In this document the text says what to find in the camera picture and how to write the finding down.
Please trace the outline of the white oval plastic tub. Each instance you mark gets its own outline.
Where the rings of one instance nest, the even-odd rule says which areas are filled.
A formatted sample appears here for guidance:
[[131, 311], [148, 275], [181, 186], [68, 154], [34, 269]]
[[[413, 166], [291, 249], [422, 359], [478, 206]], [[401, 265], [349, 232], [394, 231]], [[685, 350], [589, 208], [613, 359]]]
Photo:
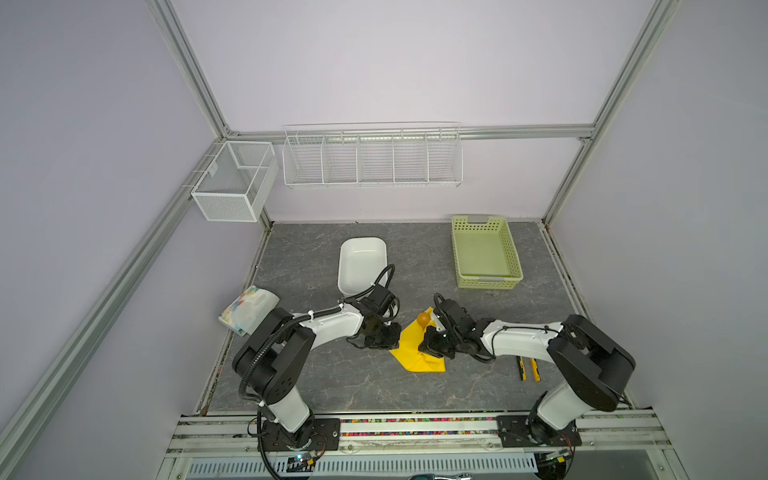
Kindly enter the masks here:
[[340, 248], [337, 286], [344, 296], [369, 288], [387, 266], [387, 247], [378, 237], [351, 238]]

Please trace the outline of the yellow paper napkin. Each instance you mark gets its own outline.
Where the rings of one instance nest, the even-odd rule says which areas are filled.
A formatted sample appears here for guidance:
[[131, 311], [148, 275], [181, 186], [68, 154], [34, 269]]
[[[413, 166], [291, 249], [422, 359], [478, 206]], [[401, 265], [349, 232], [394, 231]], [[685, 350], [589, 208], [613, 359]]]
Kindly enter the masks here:
[[[437, 325], [437, 317], [434, 315], [432, 308], [427, 310], [432, 311], [432, 321], [429, 326], [435, 327]], [[424, 333], [429, 326], [426, 329], [422, 329], [417, 324], [416, 319], [402, 330], [399, 346], [390, 351], [391, 355], [408, 372], [444, 373], [446, 366], [443, 358], [435, 358], [418, 351], [418, 346], [422, 342]]]

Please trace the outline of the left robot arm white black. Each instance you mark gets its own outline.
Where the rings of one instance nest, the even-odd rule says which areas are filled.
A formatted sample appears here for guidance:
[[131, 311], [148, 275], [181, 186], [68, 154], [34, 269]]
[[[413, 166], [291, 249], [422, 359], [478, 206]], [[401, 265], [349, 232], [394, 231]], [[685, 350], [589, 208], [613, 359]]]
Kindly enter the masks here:
[[297, 442], [313, 423], [297, 382], [311, 351], [344, 339], [357, 349], [393, 350], [402, 327], [400, 302], [391, 292], [396, 267], [386, 265], [373, 284], [327, 309], [292, 314], [276, 307], [250, 334], [232, 360], [240, 378], [238, 396]]

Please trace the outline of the yellow black pliers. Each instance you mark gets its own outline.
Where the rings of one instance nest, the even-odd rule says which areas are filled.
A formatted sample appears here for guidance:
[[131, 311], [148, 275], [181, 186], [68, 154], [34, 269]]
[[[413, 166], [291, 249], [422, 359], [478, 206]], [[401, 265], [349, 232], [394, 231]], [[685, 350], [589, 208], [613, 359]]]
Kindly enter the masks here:
[[535, 359], [527, 359], [525, 357], [518, 356], [517, 366], [519, 378], [521, 381], [528, 381], [529, 379], [534, 382], [541, 381], [538, 362]]

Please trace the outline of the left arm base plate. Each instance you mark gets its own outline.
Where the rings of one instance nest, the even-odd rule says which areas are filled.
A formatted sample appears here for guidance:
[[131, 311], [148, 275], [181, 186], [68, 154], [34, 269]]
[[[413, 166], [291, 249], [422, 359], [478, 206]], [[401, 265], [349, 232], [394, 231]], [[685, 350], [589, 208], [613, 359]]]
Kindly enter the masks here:
[[267, 452], [336, 451], [341, 439], [341, 420], [311, 416], [293, 433], [285, 430], [279, 423], [264, 420], [256, 435], [264, 440], [264, 450]]

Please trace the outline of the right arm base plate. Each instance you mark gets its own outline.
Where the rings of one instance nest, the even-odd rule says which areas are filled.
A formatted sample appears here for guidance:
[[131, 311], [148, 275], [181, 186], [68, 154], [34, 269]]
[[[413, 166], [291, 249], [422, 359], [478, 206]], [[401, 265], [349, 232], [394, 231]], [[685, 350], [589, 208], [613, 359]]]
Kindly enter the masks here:
[[496, 417], [497, 435], [504, 448], [522, 447], [578, 447], [582, 440], [576, 422], [555, 430], [539, 419], [528, 415], [510, 414]]

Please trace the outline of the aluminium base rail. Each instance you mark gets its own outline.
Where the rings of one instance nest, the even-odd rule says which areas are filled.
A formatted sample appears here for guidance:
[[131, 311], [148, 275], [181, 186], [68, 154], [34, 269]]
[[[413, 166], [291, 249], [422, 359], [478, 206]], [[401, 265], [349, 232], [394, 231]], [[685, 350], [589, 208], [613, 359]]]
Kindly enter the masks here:
[[[497, 412], [432, 414], [338, 414], [340, 427], [325, 437], [335, 455], [389, 453], [496, 453], [547, 451], [567, 446], [562, 437], [549, 445], [524, 444], [525, 435], [500, 426]], [[572, 428], [583, 451], [670, 450], [672, 441], [651, 410], [589, 412]], [[250, 415], [186, 417], [172, 434], [170, 457], [254, 453], [256, 422]]]

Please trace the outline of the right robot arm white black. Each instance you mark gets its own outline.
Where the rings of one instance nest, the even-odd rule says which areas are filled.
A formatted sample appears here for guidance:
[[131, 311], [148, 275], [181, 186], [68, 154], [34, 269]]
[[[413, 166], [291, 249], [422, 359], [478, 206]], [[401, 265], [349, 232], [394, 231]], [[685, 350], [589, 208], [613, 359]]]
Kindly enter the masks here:
[[428, 327], [418, 347], [436, 358], [465, 354], [481, 363], [524, 357], [556, 366], [563, 382], [542, 394], [524, 421], [526, 439], [551, 445], [590, 411], [613, 412], [635, 371], [633, 356], [588, 318], [571, 314], [562, 322], [510, 323], [473, 319], [441, 294], [433, 296], [437, 327]]

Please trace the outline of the white mesh box basket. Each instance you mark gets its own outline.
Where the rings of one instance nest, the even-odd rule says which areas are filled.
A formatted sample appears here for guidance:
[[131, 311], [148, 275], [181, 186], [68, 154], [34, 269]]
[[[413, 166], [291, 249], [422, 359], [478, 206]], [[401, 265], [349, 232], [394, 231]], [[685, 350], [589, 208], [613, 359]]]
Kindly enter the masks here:
[[224, 141], [192, 190], [211, 222], [258, 222], [279, 172], [273, 144]]

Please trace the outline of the orange plastic spoon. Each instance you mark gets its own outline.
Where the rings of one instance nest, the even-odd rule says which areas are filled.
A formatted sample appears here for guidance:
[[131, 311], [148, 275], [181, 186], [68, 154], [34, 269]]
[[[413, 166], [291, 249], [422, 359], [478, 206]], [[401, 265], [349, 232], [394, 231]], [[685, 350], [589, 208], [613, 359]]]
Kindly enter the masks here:
[[419, 314], [417, 319], [416, 319], [416, 321], [417, 321], [417, 324], [422, 329], [426, 329], [431, 324], [431, 321], [432, 321], [432, 311], [431, 310], [427, 310], [427, 311]]

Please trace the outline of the green perforated plastic basket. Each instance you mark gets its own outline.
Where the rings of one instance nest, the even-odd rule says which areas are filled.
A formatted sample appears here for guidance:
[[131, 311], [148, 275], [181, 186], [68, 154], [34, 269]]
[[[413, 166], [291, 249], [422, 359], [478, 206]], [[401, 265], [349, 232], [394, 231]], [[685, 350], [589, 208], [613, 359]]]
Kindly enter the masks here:
[[451, 240], [457, 286], [512, 290], [524, 274], [508, 221], [500, 216], [455, 215]]

